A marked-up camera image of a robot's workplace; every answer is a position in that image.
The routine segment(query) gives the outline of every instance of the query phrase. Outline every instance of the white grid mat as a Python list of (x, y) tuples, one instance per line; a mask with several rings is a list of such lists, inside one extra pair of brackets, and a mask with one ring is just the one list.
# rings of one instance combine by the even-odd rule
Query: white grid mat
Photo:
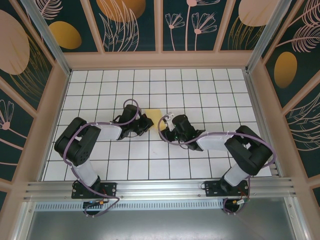
[[(109, 122), (134, 98), (163, 115), (186, 114), (199, 130), (259, 129), (241, 69), (146, 69), (73, 71), (42, 180), (73, 181), (71, 170), (53, 150), (67, 125), (81, 117)], [(162, 141), (152, 128), (143, 136), (101, 141), (90, 156), (102, 180), (220, 178), (235, 161), (224, 151), (192, 151)], [(259, 177), (269, 177), (269, 167)]]

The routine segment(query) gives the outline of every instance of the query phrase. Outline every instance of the enclosure wall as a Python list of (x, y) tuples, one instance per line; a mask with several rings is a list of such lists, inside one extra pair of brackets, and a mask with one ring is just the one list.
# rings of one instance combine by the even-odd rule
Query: enclosure wall
[(0, 233), (37, 180), (67, 76), (15, 1), (0, 3)]
[(59, 0), (38, 7), (74, 70), (244, 67), (278, 2)]
[(319, 16), (319, 1), (297, 1), (252, 73), (283, 175), (292, 177), (314, 236), (320, 236)]

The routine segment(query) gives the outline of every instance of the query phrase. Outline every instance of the yellow sponge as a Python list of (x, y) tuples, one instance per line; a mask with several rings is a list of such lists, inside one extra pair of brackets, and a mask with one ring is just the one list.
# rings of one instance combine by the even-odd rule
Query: yellow sponge
[[(153, 127), (156, 130), (158, 130), (158, 122), (159, 122), (160, 118), (163, 117), (161, 110), (160, 109), (146, 109), (145, 114), (149, 119), (152, 120), (152, 122), (154, 124)], [(165, 128), (166, 128), (166, 125), (165, 125), (164, 121), (161, 121), (160, 131), (162, 131)]]

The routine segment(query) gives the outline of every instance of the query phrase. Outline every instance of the metal corner post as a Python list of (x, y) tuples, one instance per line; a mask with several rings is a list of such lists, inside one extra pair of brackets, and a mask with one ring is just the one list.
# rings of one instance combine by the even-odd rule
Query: metal corner post
[(49, 49), (51, 50), (52, 54), (54, 55), (57, 62), (61, 65), (64, 73), (67, 76), (70, 76), (71, 69), (68, 65), (68, 62), (64, 56), (64, 53), (61, 51), (61, 48), (57, 44), (54, 36), (49, 30), (49, 27), (41, 16), (38, 7), (36, 6), (35, 1), (32, 0), (21, 0), (27, 14), (29, 14), (30, 18), (32, 19), (34, 25), (42, 35), (44, 41), (48, 45)]
[(254, 47), (254, 50), (246, 64), (246, 70), (250, 74), (254, 70), (256, 64), (258, 63), (260, 57), (262, 56), (264, 50), (266, 49), (268, 43), (274, 36), (275, 32), (278, 29), (283, 17), (285, 16), (292, 0), (281, 0), (278, 2), (275, 10), (273, 11), (269, 22), (265, 26), (257, 44)]

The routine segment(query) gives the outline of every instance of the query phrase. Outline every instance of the dark green wallpaper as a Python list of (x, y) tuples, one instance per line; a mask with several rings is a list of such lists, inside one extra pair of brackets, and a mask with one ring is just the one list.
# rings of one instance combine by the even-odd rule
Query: dark green wallpaper
[(286, 116), (308, 178), (320, 174), (320, 84)]
[(45, 8), (40, 4), (37, 4), (37, 6), (43, 11), (42, 16), (61, 50), (64, 53), (97, 52), (80, 0), (56, 0), (52, 2), (55, 3), (48, 10), (43, 11)]
[(277, 3), (236, 0), (220, 50), (253, 50)]
[(228, 27), (222, 42), (221, 50), (253, 50), (265, 26), (246, 26), (239, 19), (239, 5), (236, 0)]
[(315, 199), (320, 207), (320, 187), (314, 188), (313, 193), (314, 193)]
[(284, 107), (320, 70), (320, 11), (304, 1), (266, 63), (279, 102)]
[(5, 203), (6, 196), (7, 196), (6, 192), (0, 191), (0, 212), (1, 212), (2, 206)]
[(37, 34), (39, 35), (39, 37), (42, 39), (42, 42), (44, 43), (46, 49), (48, 49), (51, 57), (55, 60), (55, 59), (56, 59), (55, 56), (54, 56), (53, 53), (51, 52), (51, 50), (50, 50), (50, 48), (48, 47), (48, 45), (47, 45), (47, 43), (45, 42), (45, 40), (42, 38), (42, 36), (41, 36), (40, 32), (38, 31), (38, 29), (37, 29), (36, 25), (34, 24), (34, 22), (31, 20), (30, 16), (27, 14), (27, 11), (26, 11), (24, 5), (21, 3), (20, 0), (18, 0), (17, 2), (19, 3), (20, 7), (21, 7), (22, 10), (24, 11), (24, 14), (28, 17), (29, 22), (32, 24), (32, 26), (33, 26), (34, 30), (36, 31), (36, 33), (37, 33)]
[(273, 34), (271, 40), (269, 41), (268, 45), (266, 46), (265, 50), (263, 51), (262, 58), (264, 58), (265, 55), (267, 54), (267, 52), (269, 51), (269, 48), (270, 48), (271, 44), (274, 42), (276, 36), (278, 35), (280, 29), (282, 28), (283, 24), (285, 23), (288, 15), (290, 14), (292, 8), (295, 6), (296, 2), (297, 2), (297, 0), (292, 0), (291, 1), (290, 6), (289, 6), (288, 10), (286, 11), (281, 23), (279, 24), (277, 30), (275, 31), (275, 33)]
[(90, 4), (106, 52), (156, 50), (154, 0), (124, 0), (125, 7), (120, 0)]
[(11, 181), (33, 117), (0, 90), (0, 178)]
[(186, 45), (188, 51), (212, 51), (226, 2), (197, 1), (190, 6), (186, 1), (164, 0), (163, 51), (186, 51)]
[(52, 65), (8, 0), (1, 1), (0, 15), (6, 22), (1, 34), (8, 43), (0, 46), (0, 77), (37, 109)]

